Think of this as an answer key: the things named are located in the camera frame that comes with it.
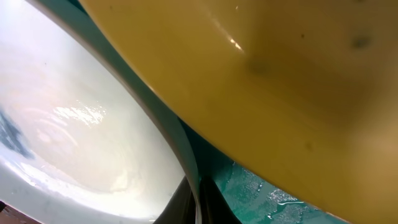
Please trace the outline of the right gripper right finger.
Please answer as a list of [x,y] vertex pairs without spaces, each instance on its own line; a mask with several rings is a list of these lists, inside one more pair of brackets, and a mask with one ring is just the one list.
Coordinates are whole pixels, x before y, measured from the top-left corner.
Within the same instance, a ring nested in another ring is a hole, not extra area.
[[200,204],[202,224],[242,224],[209,176],[200,181]]

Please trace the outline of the light blue plate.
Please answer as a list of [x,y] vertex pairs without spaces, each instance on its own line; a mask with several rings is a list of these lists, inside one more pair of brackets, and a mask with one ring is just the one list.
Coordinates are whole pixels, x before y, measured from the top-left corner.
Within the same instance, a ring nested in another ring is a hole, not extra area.
[[41,223],[154,223],[185,174],[128,91],[34,1],[1,2],[1,200]]

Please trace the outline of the yellow plate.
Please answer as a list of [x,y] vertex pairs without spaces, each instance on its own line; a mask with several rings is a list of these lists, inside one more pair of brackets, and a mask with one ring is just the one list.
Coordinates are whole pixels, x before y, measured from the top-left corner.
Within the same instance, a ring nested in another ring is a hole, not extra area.
[[82,6],[227,156],[351,223],[397,222],[397,0]]

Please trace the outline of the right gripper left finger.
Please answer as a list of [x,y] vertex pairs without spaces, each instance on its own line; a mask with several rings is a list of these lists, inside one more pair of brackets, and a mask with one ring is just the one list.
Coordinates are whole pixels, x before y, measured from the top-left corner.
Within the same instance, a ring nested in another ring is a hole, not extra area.
[[196,203],[190,184],[184,177],[154,224],[195,224],[195,222]]

